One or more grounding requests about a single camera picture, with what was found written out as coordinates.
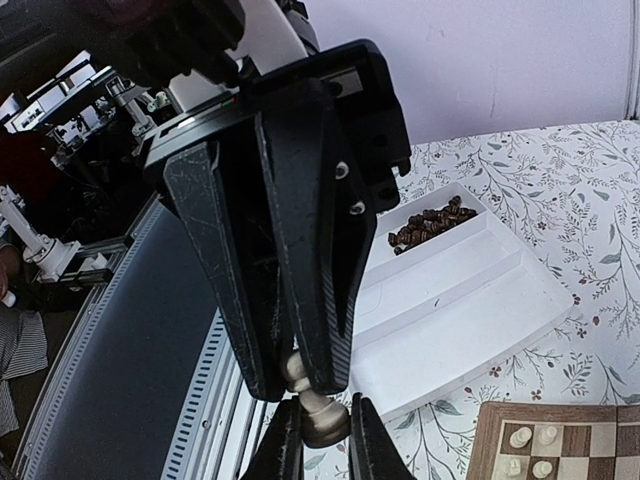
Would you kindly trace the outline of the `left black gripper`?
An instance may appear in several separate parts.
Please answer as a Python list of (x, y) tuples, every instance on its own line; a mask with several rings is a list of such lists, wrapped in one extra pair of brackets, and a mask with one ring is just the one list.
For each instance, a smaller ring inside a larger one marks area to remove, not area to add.
[[(166, 187), (167, 161), (217, 141), (242, 177), (263, 169), (288, 315), (311, 386), (349, 383), (355, 297), (375, 220), (399, 202), (410, 167), (406, 123), (388, 62), (360, 39), (246, 81), (162, 125), (143, 175)], [(365, 210), (352, 214), (352, 206)]]

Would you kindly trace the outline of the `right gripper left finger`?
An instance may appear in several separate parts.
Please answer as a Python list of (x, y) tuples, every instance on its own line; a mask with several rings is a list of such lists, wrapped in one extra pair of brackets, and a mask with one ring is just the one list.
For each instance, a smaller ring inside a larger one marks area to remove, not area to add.
[(241, 480), (299, 480), (303, 473), (302, 407), (298, 399), (279, 403)]

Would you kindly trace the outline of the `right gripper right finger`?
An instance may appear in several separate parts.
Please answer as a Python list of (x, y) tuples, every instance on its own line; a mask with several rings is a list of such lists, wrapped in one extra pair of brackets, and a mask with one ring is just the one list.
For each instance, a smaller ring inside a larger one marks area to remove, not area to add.
[(352, 398), (349, 435), (349, 478), (412, 480), (372, 401), (356, 393)]

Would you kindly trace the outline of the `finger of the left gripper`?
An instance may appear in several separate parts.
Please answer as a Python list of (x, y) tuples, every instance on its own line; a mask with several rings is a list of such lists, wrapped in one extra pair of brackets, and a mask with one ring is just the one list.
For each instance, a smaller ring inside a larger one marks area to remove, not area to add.
[(284, 380), (277, 371), (271, 326), (259, 322), (250, 282), (233, 236), (217, 142), (201, 142), (172, 155), (163, 180), (176, 214), (212, 285), (227, 335), (249, 393), (278, 402)]

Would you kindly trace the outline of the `light pawn piece fifteenth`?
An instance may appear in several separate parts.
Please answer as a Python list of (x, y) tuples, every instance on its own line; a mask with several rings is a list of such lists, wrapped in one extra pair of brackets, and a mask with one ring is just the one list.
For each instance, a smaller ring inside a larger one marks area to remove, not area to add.
[(348, 409), (335, 399), (315, 392), (299, 351), (283, 363), (287, 390), (298, 396), (302, 412), (302, 440), (312, 449), (335, 445), (350, 433)]

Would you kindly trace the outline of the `white divided tray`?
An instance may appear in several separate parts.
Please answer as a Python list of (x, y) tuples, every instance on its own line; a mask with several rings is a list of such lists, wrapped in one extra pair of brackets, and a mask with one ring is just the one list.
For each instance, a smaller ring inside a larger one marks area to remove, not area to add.
[[(396, 256), (407, 219), (459, 195), (473, 219)], [(355, 307), (349, 389), (389, 421), (439, 400), (570, 314), (571, 294), (466, 187), (450, 183), (380, 216)]]

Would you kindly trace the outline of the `light chess piece fourteenth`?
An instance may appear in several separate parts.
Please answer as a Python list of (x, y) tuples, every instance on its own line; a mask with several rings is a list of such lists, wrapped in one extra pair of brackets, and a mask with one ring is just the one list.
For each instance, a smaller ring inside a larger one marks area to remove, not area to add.
[(508, 457), (502, 465), (502, 474), (506, 478), (515, 478), (522, 473), (522, 462), (519, 458)]

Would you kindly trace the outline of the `wooden chessboard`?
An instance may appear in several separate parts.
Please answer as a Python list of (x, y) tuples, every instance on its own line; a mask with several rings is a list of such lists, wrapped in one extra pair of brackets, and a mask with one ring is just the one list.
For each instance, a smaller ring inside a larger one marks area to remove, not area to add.
[[(553, 444), (538, 443), (539, 428), (554, 425)], [(533, 436), (526, 447), (513, 449), (510, 435), (528, 426)], [(506, 478), (508, 457), (519, 458), (522, 473)], [(468, 479), (536, 479), (533, 464), (550, 461), (545, 479), (637, 479), (639, 477), (639, 407), (540, 405), (485, 402), (477, 418), (466, 477)]]

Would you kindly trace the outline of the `light pawn piece sixteenth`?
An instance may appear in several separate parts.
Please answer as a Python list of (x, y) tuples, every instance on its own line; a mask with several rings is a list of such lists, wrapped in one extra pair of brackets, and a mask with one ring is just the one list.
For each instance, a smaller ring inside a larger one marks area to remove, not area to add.
[(548, 446), (554, 443), (558, 436), (558, 429), (554, 425), (543, 425), (539, 428), (538, 443), (543, 446)]

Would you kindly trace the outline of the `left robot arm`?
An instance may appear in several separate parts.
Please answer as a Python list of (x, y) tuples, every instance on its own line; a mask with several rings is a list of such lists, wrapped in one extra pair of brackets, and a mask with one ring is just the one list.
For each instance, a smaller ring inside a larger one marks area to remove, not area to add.
[(410, 167), (383, 54), (369, 40), (319, 51), (298, 1), (192, 1), (149, 40), (232, 90), (153, 135), (145, 174), (186, 230), (250, 394), (282, 397), (293, 349), (316, 391), (343, 391), (377, 215)]

